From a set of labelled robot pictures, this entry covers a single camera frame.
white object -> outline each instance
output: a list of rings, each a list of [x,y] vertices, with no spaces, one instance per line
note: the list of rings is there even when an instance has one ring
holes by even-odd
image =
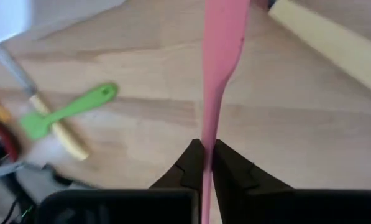
[[[125,0],[0,0],[0,43],[30,29],[47,35]]]

green spatula head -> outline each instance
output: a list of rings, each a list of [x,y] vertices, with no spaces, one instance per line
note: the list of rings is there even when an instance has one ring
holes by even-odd
[[[31,139],[39,139],[48,135],[50,126],[54,122],[59,121],[67,116],[73,116],[75,114],[99,107],[114,99],[117,92],[118,87],[116,84],[103,84],[87,92],[66,107],[57,110],[54,113],[42,115],[38,112],[34,112],[25,115],[23,118],[21,118],[20,124]]]

